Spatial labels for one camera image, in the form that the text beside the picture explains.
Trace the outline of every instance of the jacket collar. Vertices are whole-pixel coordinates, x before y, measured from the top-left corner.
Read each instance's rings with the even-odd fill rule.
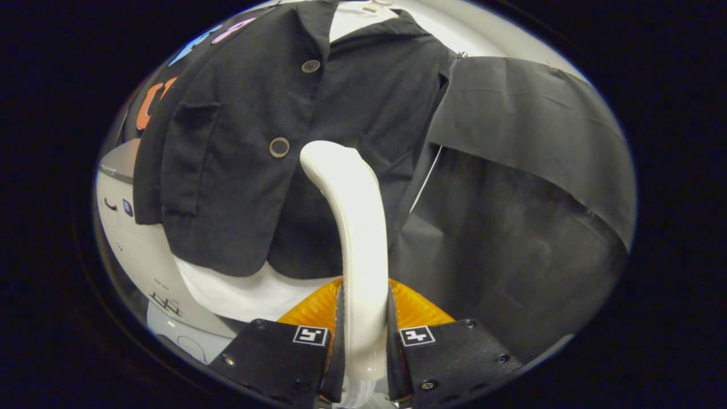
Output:
[[[328,60],[330,51],[331,23],[338,8],[338,0],[311,0],[293,3],[294,10],[303,28],[310,34],[321,51],[321,57]],[[421,28],[417,21],[402,9],[392,9],[399,15],[398,18],[390,18],[381,23],[374,23],[359,28],[345,36],[337,39],[335,43],[367,36],[429,36],[426,30]]]

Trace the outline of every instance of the jacket pocket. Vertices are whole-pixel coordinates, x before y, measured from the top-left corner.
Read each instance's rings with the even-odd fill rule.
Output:
[[[177,106],[161,158],[160,195],[165,210],[197,213],[204,157],[220,107],[219,103]]]

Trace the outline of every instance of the blue letter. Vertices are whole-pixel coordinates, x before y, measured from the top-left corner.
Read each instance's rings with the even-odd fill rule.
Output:
[[[212,29],[212,30],[210,30],[210,31],[207,31],[206,33],[202,34],[201,36],[197,37],[196,39],[194,39],[194,40],[190,41],[190,42],[189,42],[189,44],[185,45],[185,47],[184,47],[184,48],[182,49],[182,51],[180,51],[179,55],[178,55],[178,56],[177,56],[177,57],[176,57],[176,58],[175,58],[174,60],[172,60],[172,61],[171,61],[171,62],[169,63],[169,65],[167,65],[167,67],[171,67],[171,66],[172,66],[172,64],[174,64],[174,63],[176,63],[177,61],[179,61],[179,60],[181,60],[182,58],[184,58],[184,56],[185,56],[185,55],[187,55],[187,54],[189,54],[189,53],[190,53],[190,52],[192,51],[192,49],[193,49],[193,48],[194,48],[195,46],[197,46],[197,45],[199,45],[199,44],[200,44],[201,42],[203,42],[203,41],[204,41],[204,39],[206,39],[206,38],[207,38],[207,36],[208,36],[208,35],[209,35],[210,33],[212,33],[212,32],[214,32],[214,31],[216,31],[216,30],[217,30],[218,28],[220,28],[220,27],[222,27],[222,24],[218,25],[217,27],[213,28],[213,29]]]

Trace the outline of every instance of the orange letter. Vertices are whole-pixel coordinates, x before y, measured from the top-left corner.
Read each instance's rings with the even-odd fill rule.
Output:
[[[164,94],[166,94],[166,91],[169,90],[169,88],[174,84],[174,81],[177,81],[177,77],[174,77],[170,79],[169,81],[164,84],[164,91],[161,93],[161,97],[159,97],[159,100],[164,98]],[[162,84],[156,84],[153,85],[149,90],[146,92],[146,98],[144,98],[144,102],[141,104],[141,108],[139,109],[139,114],[137,115],[137,129],[138,130],[144,130],[146,129],[146,125],[149,124],[149,119],[151,118],[151,115],[149,115],[149,107],[151,106],[152,101],[154,101],[154,97],[156,96],[156,93],[159,91],[159,89],[162,87]]]

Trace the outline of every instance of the jacket button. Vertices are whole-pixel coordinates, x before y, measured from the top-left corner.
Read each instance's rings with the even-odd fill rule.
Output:
[[[316,72],[320,67],[321,67],[321,61],[310,60],[310,61],[306,61],[303,64],[303,67],[301,67],[301,69],[303,70],[304,73],[309,74],[312,72]]]
[[[270,154],[274,158],[285,157],[290,151],[290,142],[286,138],[275,138],[270,142]]]

